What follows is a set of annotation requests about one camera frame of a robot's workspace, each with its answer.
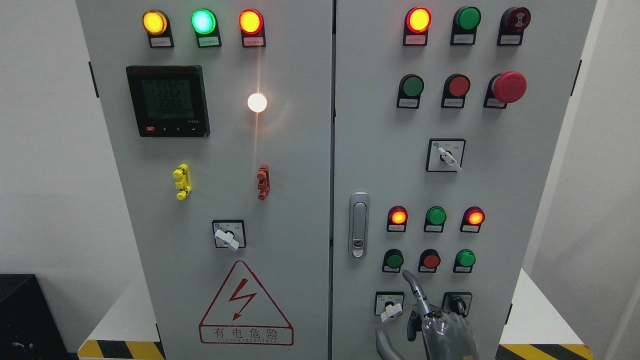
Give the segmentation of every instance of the yellow black hazard stripe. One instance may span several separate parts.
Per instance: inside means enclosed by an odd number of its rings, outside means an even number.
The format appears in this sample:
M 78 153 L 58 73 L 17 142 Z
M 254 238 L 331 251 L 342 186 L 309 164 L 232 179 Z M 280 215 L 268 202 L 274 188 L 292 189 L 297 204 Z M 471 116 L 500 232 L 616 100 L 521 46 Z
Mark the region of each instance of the yellow black hazard stripe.
M 165 359 L 160 341 L 87 340 L 78 351 L 78 357 L 90 359 Z
M 159 341 L 87 340 L 78 351 L 82 358 L 164 360 Z M 594 360 L 585 345 L 500 345 L 495 360 Z
M 500 345 L 495 360 L 593 360 L 586 345 Z

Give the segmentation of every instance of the green indicator light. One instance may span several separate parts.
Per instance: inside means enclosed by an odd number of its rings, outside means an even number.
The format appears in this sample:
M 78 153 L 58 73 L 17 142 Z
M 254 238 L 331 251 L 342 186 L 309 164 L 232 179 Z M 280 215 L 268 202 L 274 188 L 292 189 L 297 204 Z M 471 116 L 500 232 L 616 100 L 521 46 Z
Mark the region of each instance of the green indicator light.
M 209 34 L 216 28 L 216 17 L 207 9 L 198 9 L 191 16 L 191 25 L 198 34 Z
M 442 225 L 446 220 L 447 213 L 440 206 L 435 206 L 427 211 L 427 221 L 431 225 Z
M 404 259 L 400 255 L 391 255 L 387 258 L 387 266 L 392 269 L 397 269 L 404 263 Z
M 468 268 L 476 263 L 476 255 L 471 250 L 463 250 L 458 253 L 457 260 L 460 266 Z
M 422 93 L 423 89 L 424 83 L 420 78 L 417 78 L 415 76 L 412 76 L 405 80 L 404 84 L 402 85 L 402 91 L 404 91 L 407 96 L 418 96 L 420 95 L 420 93 Z
M 462 11 L 458 13 L 456 24 L 461 29 L 471 30 L 480 25 L 480 19 L 480 10 L 470 6 L 468 8 L 462 9 Z

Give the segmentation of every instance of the robotic hand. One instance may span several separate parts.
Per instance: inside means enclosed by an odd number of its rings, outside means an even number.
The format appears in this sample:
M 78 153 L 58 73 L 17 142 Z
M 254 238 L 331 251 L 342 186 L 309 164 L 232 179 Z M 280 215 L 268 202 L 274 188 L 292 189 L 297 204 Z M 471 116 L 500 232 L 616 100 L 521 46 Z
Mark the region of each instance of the robotic hand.
M 406 327 L 407 340 L 415 341 L 417 332 L 421 331 L 427 360 L 479 360 L 469 323 L 460 315 L 446 313 L 429 304 L 422 286 L 411 272 L 404 270 L 403 277 L 415 298 Z M 403 360 L 382 329 L 376 329 L 376 349 L 382 360 Z

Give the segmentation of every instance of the warning sign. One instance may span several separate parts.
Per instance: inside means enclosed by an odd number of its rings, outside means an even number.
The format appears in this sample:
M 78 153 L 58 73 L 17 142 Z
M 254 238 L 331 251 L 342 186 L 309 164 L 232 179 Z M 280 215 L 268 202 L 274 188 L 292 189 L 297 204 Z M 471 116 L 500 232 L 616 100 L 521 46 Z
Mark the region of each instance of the warning sign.
M 241 260 L 231 267 L 199 330 L 205 344 L 293 345 L 293 326 Z

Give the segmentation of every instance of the gray metal panel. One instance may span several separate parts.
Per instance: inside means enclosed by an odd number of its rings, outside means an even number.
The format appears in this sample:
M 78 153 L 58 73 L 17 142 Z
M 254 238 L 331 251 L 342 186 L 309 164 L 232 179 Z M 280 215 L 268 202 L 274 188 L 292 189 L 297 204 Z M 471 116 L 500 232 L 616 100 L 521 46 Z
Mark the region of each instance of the gray metal panel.
M 426 47 L 403 47 L 407 11 L 427 6 L 433 15 Z M 476 44 L 450 46 L 451 22 L 465 5 L 482 11 Z M 473 293 L 467 318 L 482 359 L 493 359 L 522 264 L 542 189 L 572 89 L 595 1 L 339 1 L 337 8 L 333 358 L 376 358 L 373 314 L 376 291 L 405 291 L 400 274 L 380 271 L 386 250 L 397 248 L 404 269 L 417 273 L 420 253 L 439 251 L 435 274 L 416 274 L 426 295 L 440 305 L 446 291 Z M 526 6 L 532 22 L 520 47 L 497 47 L 499 21 L 511 6 Z M 484 109 L 489 80 L 506 70 L 527 76 L 528 90 L 505 110 Z M 442 88 L 454 73 L 471 79 L 465 108 L 441 109 Z M 409 73 L 426 83 L 419 110 L 396 109 L 400 79 Z M 464 138 L 462 173 L 425 172 L 430 138 Z M 347 249 L 349 196 L 371 197 L 367 256 Z M 406 233 L 387 233 L 387 212 L 402 205 Z M 442 206 L 442 234 L 423 233 L 431 206 Z M 463 212 L 479 206 L 486 222 L 479 234 L 459 232 Z M 454 274 L 461 249 L 472 249 L 472 274 Z M 408 359 L 424 358 L 422 343 L 406 340 L 404 315 L 385 324 Z
M 169 359 L 326 359 L 331 154 L 330 1 L 78 1 L 102 109 Z M 199 49 L 190 23 L 212 10 L 221 48 Z M 237 18 L 265 18 L 267 47 L 243 49 Z M 150 49 L 141 16 L 169 17 L 174 49 Z M 141 138 L 128 65 L 201 65 L 208 138 Z M 256 90 L 268 100 L 256 116 Z M 177 201 L 172 172 L 190 166 L 193 192 Z M 271 193 L 257 199 L 256 173 Z M 243 219 L 247 248 L 216 249 L 213 219 Z M 207 345 L 198 324 L 231 266 L 245 261 L 294 327 L 294 345 Z

